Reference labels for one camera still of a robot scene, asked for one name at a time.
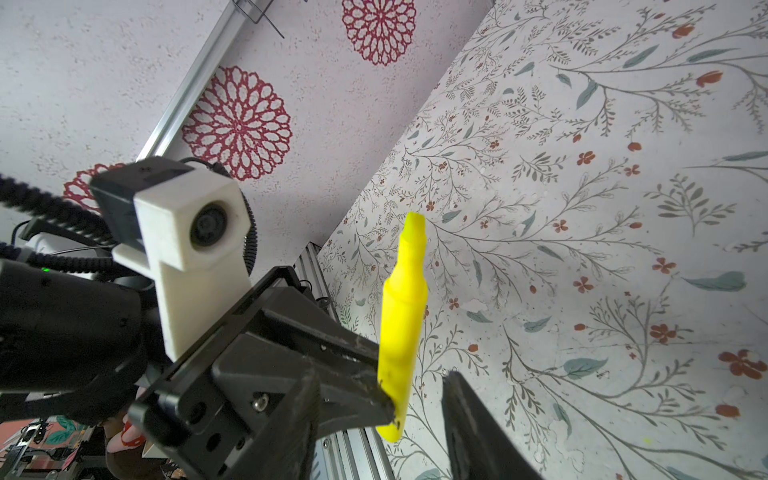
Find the bolt hole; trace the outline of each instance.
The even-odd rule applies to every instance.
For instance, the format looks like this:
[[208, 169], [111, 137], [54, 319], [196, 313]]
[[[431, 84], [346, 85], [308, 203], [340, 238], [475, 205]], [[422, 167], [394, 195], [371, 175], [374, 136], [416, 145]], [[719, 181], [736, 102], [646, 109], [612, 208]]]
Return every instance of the bolt hole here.
[[203, 419], [205, 416], [206, 406], [204, 402], [198, 402], [192, 405], [190, 411], [190, 425], [194, 425]]
[[219, 442], [221, 442], [221, 434], [220, 433], [214, 433], [210, 436], [208, 439], [208, 443], [205, 444], [205, 448], [208, 452], [212, 452], [216, 449], [217, 446], [219, 446]]

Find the yellow highlighter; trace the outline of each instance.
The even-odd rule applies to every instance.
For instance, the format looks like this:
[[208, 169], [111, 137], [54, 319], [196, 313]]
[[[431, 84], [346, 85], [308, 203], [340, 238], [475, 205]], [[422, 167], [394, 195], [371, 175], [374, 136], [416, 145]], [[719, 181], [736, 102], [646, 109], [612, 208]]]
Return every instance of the yellow highlighter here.
[[379, 384], [395, 404], [395, 421], [376, 429], [389, 442], [400, 440], [406, 425], [416, 350], [427, 304], [426, 248], [424, 217], [410, 213], [400, 234], [397, 264], [384, 282]]

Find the red medallion pattern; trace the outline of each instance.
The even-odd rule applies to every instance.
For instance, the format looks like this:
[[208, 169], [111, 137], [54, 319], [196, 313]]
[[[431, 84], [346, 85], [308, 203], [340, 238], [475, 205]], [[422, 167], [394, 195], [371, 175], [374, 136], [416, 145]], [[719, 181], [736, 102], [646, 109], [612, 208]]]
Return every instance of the red medallion pattern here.
[[74, 180], [64, 184], [64, 195], [62, 196], [67, 200], [72, 200], [76, 204], [80, 204], [82, 207], [92, 212], [101, 213], [94, 196], [91, 195], [91, 188], [88, 187], [91, 183], [91, 178], [93, 178], [95, 174], [100, 174], [107, 170], [113, 170], [124, 166], [125, 164], [96, 164], [93, 168], [88, 170], [80, 170], [77, 175], [75, 175]]
[[221, 162], [238, 180], [271, 174], [290, 151], [290, 116], [272, 85], [219, 68], [182, 127], [192, 155]]
[[388, 65], [406, 52], [416, 28], [413, 0], [344, 0], [346, 36], [374, 65]]

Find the black cable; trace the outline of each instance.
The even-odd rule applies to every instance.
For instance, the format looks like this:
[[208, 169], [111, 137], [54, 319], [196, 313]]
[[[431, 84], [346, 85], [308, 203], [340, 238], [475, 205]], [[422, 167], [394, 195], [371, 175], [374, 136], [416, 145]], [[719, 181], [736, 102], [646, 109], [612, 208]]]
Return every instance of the black cable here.
[[[7, 260], [18, 259], [22, 249], [0, 242], [0, 258]], [[137, 275], [133, 270], [115, 263], [110, 257], [61, 257], [45, 253], [32, 253], [26, 263], [37, 268], [50, 268], [66, 273], [105, 272], [117, 276]]]
[[184, 158], [183, 160], [179, 160], [179, 161], [182, 164], [188, 164], [188, 163], [192, 162], [192, 163], [195, 163], [195, 164], [205, 165], [208, 168], [208, 170], [210, 170], [210, 167], [211, 167], [211, 165], [208, 162], [202, 161], [201, 159], [195, 158], [195, 157], [188, 157], [188, 158]]
[[114, 243], [107, 222], [80, 205], [0, 175], [0, 202], [33, 217], [78, 233], [91, 240]]
[[11, 245], [16, 246], [16, 232], [18, 232], [18, 229], [26, 225], [27, 223], [31, 222], [31, 220], [24, 220], [19, 225], [16, 225], [13, 227], [13, 231], [11, 232]]

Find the screw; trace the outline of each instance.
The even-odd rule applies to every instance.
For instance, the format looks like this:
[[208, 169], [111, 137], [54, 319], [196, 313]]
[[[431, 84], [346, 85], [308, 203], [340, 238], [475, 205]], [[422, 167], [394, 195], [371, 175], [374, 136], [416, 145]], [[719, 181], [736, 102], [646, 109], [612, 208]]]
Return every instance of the screw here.
[[270, 404], [270, 396], [264, 393], [262, 394], [261, 397], [253, 401], [253, 409], [256, 410], [258, 413], [261, 413], [264, 410], [266, 410], [266, 406], [269, 404]]

